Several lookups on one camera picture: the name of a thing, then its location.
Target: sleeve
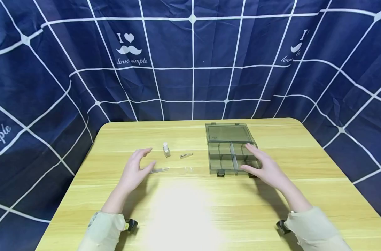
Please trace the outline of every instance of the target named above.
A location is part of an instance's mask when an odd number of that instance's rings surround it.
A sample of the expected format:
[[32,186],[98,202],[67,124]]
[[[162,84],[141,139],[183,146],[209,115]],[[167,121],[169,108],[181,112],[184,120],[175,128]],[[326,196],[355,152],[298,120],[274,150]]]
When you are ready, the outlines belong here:
[[352,251],[322,210],[288,214],[285,222],[304,251]]
[[90,220],[78,251],[114,251],[124,229],[124,215],[97,212]]

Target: wood grain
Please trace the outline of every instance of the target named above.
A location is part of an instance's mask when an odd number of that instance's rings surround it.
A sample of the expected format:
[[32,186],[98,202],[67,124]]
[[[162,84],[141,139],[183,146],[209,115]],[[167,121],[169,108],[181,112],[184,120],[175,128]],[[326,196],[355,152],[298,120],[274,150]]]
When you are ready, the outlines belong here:
[[[301,250],[291,235],[284,239],[275,229],[288,213],[282,195],[246,175],[209,174],[206,122],[213,121],[105,124],[36,250],[75,251],[128,157],[146,147],[154,150],[141,166],[157,160],[155,168],[170,170],[149,175],[132,193],[124,215],[139,227],[134,234],[123,232],[116,250]],[[381,250],[381,218],[300,122],[215,122],[246,123],[259,148],[327,214],[354,251]],[[186,153],[194,155],[179,159]]]

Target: black clip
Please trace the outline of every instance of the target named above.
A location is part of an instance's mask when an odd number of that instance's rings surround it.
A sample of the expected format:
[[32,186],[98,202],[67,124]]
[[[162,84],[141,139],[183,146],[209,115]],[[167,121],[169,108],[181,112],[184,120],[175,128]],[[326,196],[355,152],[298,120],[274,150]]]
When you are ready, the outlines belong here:
[[288,229],[288,227],[285,225],[285,220],[280,220],[279,222],[277,222],[277,227],[278,227],[278,230],[280,231],[280,233],[282,235],[286,235],[290,232],[292,232],[291,230]]
[[224,177],[225,171],[224,170],[218,170],[217,177]]
[[135,231],[135,228],[138,226],[138,222],[136,220],[129,219],[126,221],[128,224],[128,231],[133,233]]

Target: right hand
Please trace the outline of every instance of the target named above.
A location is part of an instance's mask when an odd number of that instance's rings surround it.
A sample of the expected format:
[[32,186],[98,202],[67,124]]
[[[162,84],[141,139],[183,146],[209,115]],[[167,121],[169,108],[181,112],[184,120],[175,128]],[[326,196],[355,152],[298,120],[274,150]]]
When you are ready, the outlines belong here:
[[285,190],[289,185],[292,185],[291,180],[281,170],[277,162],[275,162],[267,153],[249,143],[246,144],[246,148],[260,160],[263,166],[261,169],[257,169],[243,165],[241,166],[243,171],[259,177],[265,183],[280,191]]
[[151,162],[144,169],[140,169],[140,161],[143,157],[146,157],[148,153],[151,152],[152,148],[139,149],[136,150],[128,159],[124,172],[122,173],[121,179],[118,183],[119,190],[122,193],[129,194],[135,188],[140,185],[140,183],[145,179],[145,177],[153,169],[156,161]]

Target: metal tweezers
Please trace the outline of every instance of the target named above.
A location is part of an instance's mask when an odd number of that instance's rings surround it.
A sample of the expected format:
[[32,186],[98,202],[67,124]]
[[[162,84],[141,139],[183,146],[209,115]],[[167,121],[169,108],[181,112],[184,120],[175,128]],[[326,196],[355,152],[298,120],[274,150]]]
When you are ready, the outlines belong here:
[[193,153],[182,154],[182,155],[179,156],[179,158],[180,158],[180,159],[183,159],[183,158],[186,158],[186,157],[188,157],[188,156],[192,156],[192,155],[193,155]]

